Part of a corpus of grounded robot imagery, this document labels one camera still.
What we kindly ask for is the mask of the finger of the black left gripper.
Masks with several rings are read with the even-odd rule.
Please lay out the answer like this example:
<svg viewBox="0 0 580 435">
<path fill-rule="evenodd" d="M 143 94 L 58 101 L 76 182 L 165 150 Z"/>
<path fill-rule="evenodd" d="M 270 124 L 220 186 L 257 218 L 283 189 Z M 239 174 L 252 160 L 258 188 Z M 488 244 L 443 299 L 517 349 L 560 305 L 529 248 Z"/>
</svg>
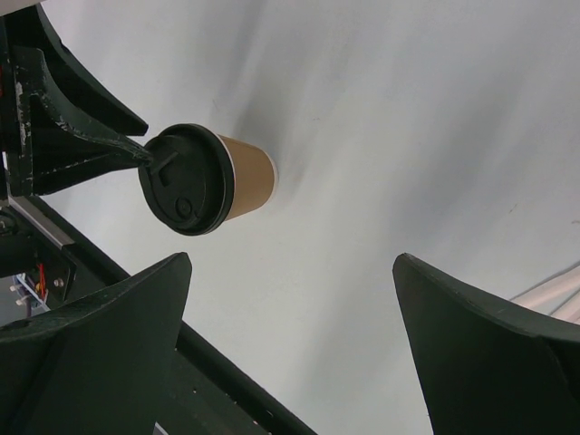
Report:
<svg viewBox="0 0 580 435">
<path fill-rule="evenodd" d="M 56 33 L 43 8 L 35 8 L 42 48 L 49 71 L 60 90 L 78 109 L 126 136 L 144 136 L 145 120 L 110 93 L 71 53 Z"/>
<path fill-rule="evenodd" d="M 77 108 L 41 50 L 14 49 L 15 132 L 8 140 L 8 192 L 42 196 L 106 173 L 151 164 L 140 144 Z"/>
</svg>

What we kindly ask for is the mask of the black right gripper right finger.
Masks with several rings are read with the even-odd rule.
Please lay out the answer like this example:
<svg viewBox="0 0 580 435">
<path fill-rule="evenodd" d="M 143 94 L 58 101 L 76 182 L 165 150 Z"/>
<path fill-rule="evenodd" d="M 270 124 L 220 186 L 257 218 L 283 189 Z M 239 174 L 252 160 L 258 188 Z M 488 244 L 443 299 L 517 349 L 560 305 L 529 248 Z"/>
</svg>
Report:
<svg viewBox="0 0 580 435">
<path fill-rule="evenodd" d="M 578 325 L 409 254 L 392 273 L 434 433 L 578 433 Z"/>
</svg>

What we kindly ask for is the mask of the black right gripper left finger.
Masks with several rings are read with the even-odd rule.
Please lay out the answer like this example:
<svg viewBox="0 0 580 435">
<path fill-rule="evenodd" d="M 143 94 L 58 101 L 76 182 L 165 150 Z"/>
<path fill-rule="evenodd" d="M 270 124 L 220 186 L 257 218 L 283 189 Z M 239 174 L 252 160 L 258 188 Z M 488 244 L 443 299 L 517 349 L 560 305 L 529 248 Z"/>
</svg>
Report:
<svg viewBox="0 0 580 435">
<path fill-rule="evenodd" d="M 1 328 L 4 434 L 151 434 L 188 297 L 178 253 Z"/>
</svg>

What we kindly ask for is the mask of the black plastic cup lid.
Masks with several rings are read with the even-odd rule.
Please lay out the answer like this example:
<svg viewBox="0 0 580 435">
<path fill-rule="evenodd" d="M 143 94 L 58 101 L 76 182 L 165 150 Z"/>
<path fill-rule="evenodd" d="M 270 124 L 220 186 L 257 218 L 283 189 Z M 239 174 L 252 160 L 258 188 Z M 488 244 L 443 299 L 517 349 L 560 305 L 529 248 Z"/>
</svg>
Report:
<svg viewBox="0 0 580 435">
<path fill-rule="evenodd" d="M 218 135 L 198 124 L 175 124 L 145 144 L 152 162 L 138 170 L 153 215 L 188 237 L 217 229 L 233 205 L 235 170 Z"/>
</svg>

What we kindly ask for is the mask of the brown paper coffee cup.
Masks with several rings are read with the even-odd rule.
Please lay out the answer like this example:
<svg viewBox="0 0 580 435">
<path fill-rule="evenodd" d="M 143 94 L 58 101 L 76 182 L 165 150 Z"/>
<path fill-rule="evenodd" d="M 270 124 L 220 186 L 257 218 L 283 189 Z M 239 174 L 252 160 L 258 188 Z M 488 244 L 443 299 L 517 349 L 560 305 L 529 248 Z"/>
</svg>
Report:
<svg viewBox="0 0 580 435">
<path fill-rule="evenodd" d="M 241 140 L 219 135 L 234 172 L 234 196 L 226 220 L 241 217 L 263 207 L 274 195 L 277 169 L 269 155 Z"/>
</svg>

